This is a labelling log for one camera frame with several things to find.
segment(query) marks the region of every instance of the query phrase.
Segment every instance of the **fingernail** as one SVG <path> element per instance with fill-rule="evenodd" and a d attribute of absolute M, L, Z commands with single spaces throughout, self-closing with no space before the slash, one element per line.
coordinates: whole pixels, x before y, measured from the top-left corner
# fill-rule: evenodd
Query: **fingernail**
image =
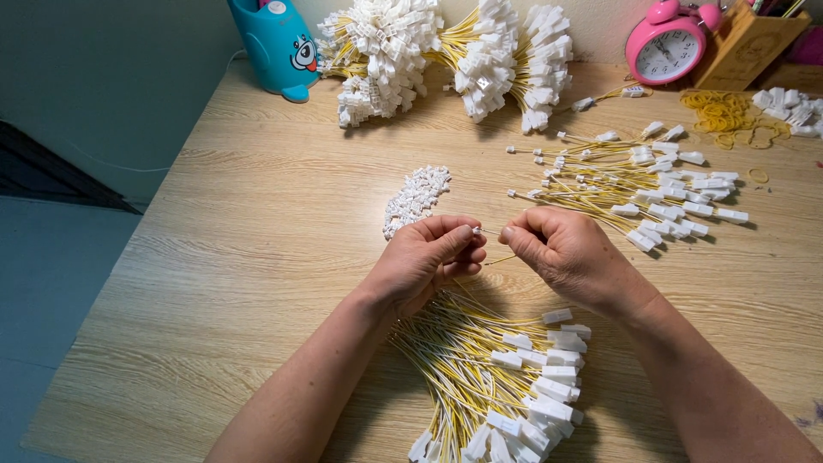
<path fill-rule="evenodd" d="M 472 227 L 469 225 L 461 225 L 458 227 L 458 237 L 464 241 L 471 240 L 474 237 Z"/>
<path fill-rule="evenodd" d="M 512 227 L 503 227 L 503 230 L 500 230 L 500 237 L 505 240 L 504 244 L 509 242 L 513 234 L 514 229 Z"/>

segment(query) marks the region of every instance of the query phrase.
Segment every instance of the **forearm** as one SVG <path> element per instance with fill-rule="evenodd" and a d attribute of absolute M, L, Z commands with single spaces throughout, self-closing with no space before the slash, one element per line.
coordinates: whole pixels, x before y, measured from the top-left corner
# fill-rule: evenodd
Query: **forearm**
<path fill-rule="evenodd" d="M 217 439 L 206 462 L 311 462 L 393 322 L 381 301 L 349 294 L 254 393 Z"/>
<path fill-rule="evenodd" d="M 777 406 L 663 296 L 617 322 L 691 461 L 823 461 Z"/>

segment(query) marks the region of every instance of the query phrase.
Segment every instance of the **clock face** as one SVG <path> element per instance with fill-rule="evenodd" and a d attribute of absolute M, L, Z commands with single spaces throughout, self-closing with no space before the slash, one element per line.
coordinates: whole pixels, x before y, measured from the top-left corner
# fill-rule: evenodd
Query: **clock face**
<path fill-rule="evenodd" d="M 637 70 L 650 81 L 671 80 L 700 55 L 697 39 L 685 30 L 670 30 L 648 42 L 637 55 Z"/>

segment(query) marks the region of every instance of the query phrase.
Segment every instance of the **wooden pen holder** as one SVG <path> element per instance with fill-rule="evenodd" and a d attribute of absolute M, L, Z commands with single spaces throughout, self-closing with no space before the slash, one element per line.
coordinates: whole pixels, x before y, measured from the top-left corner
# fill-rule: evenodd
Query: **wooden pen holder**
<path fill-rule="evenodd" d="M 706 37 L 706 52 L 691 72 L 695 88 L 743 91 L 811 23 L 797 17 L 757 16 L 746 0 L 726 12 L 720 29 Z"/>

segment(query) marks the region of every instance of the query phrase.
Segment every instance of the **pink alarm clock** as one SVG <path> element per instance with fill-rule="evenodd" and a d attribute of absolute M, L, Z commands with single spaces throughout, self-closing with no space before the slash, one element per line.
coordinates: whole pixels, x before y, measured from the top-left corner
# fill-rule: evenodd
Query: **pink alarm clock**
<path fill-rule="evenodd" d="M 661 0 L 631 31 L 625 42 L 625 60 L 639 82 L 659 85 L 685 76 L 703 56 L 706 35 L 720 27 L 723 10 L 717 5 L 681 6 L 678 0 Z"/>

